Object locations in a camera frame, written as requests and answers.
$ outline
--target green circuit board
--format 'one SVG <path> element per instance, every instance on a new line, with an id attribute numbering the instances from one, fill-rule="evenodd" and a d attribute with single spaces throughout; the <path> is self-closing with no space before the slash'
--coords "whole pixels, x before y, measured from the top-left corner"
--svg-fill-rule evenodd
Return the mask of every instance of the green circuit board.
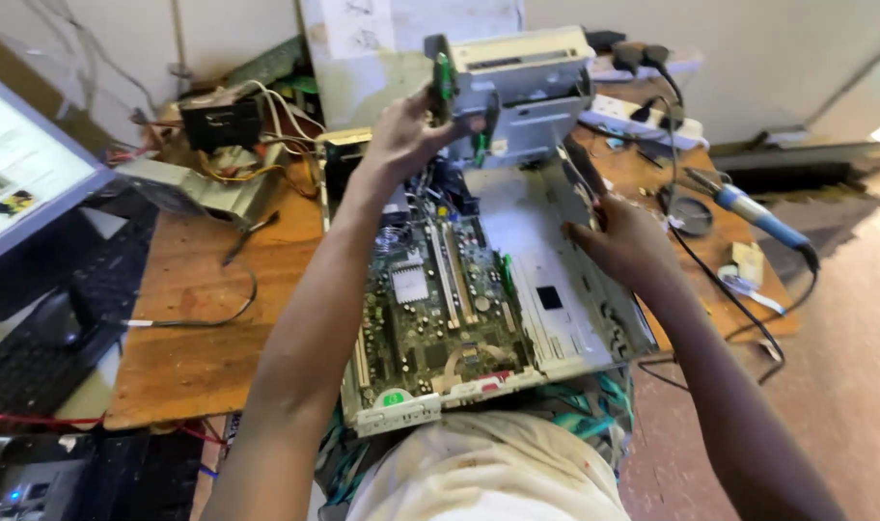
<path id="1" fill-rule="evenodd" d="M 367 407 L 389 389 L 414 397 L 443 393 L 451 384 L 529 365 L 532 346 L 503 257 L 485 246 L 477 217 L 455 217 L 411 222 L 407 246 L 377 254 L 370 265 L 359 340 Z M 399 289 L 410 281 L 413 294 Z M 445 376 L 448 363 L 455 364 L 453 379 Z"/>

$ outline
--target workbench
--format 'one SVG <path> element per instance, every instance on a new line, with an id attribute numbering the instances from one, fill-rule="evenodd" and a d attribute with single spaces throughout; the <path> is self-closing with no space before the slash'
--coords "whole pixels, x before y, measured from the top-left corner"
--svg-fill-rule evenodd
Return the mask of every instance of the workbench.
<path id="1" fill-rule="evenodd" d="M 635 147 L 613 151 L 605 139 L 576 128 L 575 139 L 593 155 L 598 172 L 616 194 L 647 206 L 655 204 L 640 188 L 656 189 L 671 179 L 671 169 L 660 170 L 639 157 Z M 712 168 L 707 152 L 684 152 L 681 165 Z M 290 174 L 301 178 L 307 166 L 296 162 Z M 689 245 L 712 269 L 727 260 L 730 245 L 753 242 L 747 223 L 702 198 L 713 213 L 712 233 Z M 202 328 L 132 328 L 124 348 L 105 426 L 121 429 L 185 418 L 209 416 L 244 407 L 261 350 L 289 295 L 305 271 L 321 237 L 320 210 L 280 183 L 268 211 L 279 209 L 281 220 L 253 236 L 225 269 L 220 261 L 237 238 L 237 231 L 209 219 L 162 213 L 151 243 L 144 280 L 133 318 L 145 320 L 216 320 L 234 314 L 250 293 L 248 269 L 259 280 L 256 301 L 236 321 Z M 714 326 L 726 335 L 749 323 L 732 302 L 716 289 L 691 258 L 675 244 L 694 290 L 706 305 Z M 758 292 L 783 305 L 790 302 L 784 286 L 765 262 L 764 284 Z M 744 298 L 759 317 L 771 310 Z M 652 313 L 646 318 L 662 349 L 670 349 Z M 794 315 L 772 321 L 776 337 L 794 335 Z M 760 338 L 757 329 L 737 340 Z"/>

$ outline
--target monitor screen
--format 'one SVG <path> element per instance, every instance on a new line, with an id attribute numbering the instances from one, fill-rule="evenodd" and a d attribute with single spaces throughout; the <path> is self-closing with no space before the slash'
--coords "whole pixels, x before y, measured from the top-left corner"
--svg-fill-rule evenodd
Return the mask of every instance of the monitor screen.
<path id="1" fill-rule="evenodd" d="M 0 83 L 0 255 L 112 173 Z"/>

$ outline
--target soldering iron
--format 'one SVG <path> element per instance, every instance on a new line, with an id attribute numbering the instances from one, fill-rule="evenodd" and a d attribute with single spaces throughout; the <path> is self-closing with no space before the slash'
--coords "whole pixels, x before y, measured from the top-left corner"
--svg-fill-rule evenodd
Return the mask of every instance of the soldering iron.
<path id="1" fill-rule="evenodd" d="M 803 255 L 807 265 L 813 272 L 820 269 L 820 260 L 816 249 L 807 237 L 794 228 L 781 222 L 771 213 L 768 208 L 759 205 L 745 192 L 729 183 L 714 183 L 708 174 L 713 172 L 697 168 L 685 168 L 687 177 L 698 184 L 701 191 L 713 198 L 723 209 L 732 211 L 745 219 L 749 224 L 756 226 L 774 237 L 781 244 L 790 247 L 800 255 Z"/>

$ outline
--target blue soldering iron handle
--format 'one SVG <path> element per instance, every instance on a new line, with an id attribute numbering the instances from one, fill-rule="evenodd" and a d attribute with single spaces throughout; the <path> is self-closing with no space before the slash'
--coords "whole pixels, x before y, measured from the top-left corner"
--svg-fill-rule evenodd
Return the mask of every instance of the blue soldering iron handle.
<path id="1" fill-rule="evenodd" d="M 758 229 L 768 232 L 787 247 L 799 249 L 810 242 L 803 233 L 781 222 L 768 211 L 768 208 L 759 205 L 732 184 L 724 184 L 723 189 L 715 197 L 715 202 L 747 220 Z"/>

